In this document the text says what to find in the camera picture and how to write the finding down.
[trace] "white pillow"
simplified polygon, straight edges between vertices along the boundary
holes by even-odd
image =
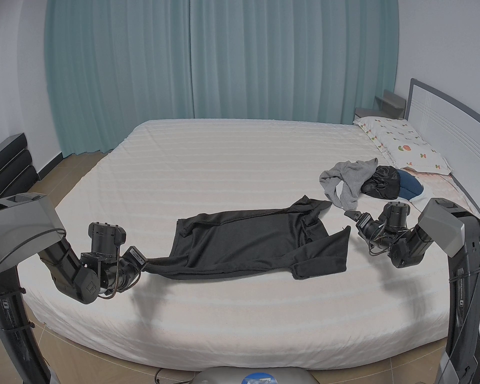
[[[391,166],[448,175],[447,161],[406,120],[368,116],[353,122],[372,139]]]

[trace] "tile floor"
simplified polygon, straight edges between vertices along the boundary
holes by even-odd
[[[32,192],[49,195],[54,206],[103,157],[102,153],[71,155],[57,165]],[[67,340],[45,324],[41,324],[27,309],[36,324],[34,335],[40,350],[57,373],[62,384],[151,384],[157,368],[120,360]],[[320,384],[432,384],[435,380],[445,339],[373,364],[356,368],[314,371]],[[162,370],[160,384],[175,384],[193,378],[195,372]],[[5,349],[0,343],[0,383],[21,384]]]

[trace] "gray sweater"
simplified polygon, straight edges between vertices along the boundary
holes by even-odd
[[[345,211],[355,209],[360,188],[375,173],[377,165],[377,158],[368,161],[359,160],[355,163],[350,161],[336,163],[332,169],[322,172],[320,184],[325,190],[325,195],[335,206]],[[336,187],[340,181],[343,181],[343,188],[339,199]]]

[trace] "black garment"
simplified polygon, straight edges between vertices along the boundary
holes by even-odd
[[[350,227],[329,236],[318,218],[330,201],[303,196],[289,208],[199,214],[177,221],[169,257],[146,271],[216,279],[288,268],[295,279],[344,272]]]
[[[400,177],[394,167],[379,165],[361,186],[362,193],[377,199],[393,200],[400,193]]]

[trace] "bed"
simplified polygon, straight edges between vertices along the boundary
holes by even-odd
[[[445,111],[442,102],[452,103],[440,97],[434,105],[438,96],[425,87],[412,85],[410,121],[421,126],[427,141],[432,130],[447,138],[455,130],[442,128],[444,121],[463,115],[429,118],[432,111]],[[452,121],[463,135],[459,120]],[[480,142],[477,132],[469,137],[469,143]],[[475,210],[480,196],[471,188],[478,180],[465,179],[457,170],[458,155],[448,147],[441,151],[472,201],[448,177],[430,175],[423,182],[435,194]],[[88,224],[100,221],[125,228],[123,250],[136,245],[146,257],[166,257],[177,218],[287,207],[304,194],[326,200],[318,182],[323,170],[338,161],[373,157],[386,164],[353,125],[147,121],[80,180],[57,212],[76,252],[90,249]],[[480,164],[478,150],[470,160]],[[358,209],[377,216],[385,203],[362,195]],[[408,223],[415,224],[419,214],[412,209]],[[334,206],[321,219],[329,234],[352,225]],[[25,301],[54,331],[112,356],[164,368],[346,368],[438,340],[448,328],[448,271],[440,248],[430,247],[418,266],[395,269],[386,256],[370,257],[354,230],[346,272],[301,281],[287,271],[214,281],[142,274],[133,289],[114,300],[85,306],[56,290],[37,257],[21,263],[19,274]]]

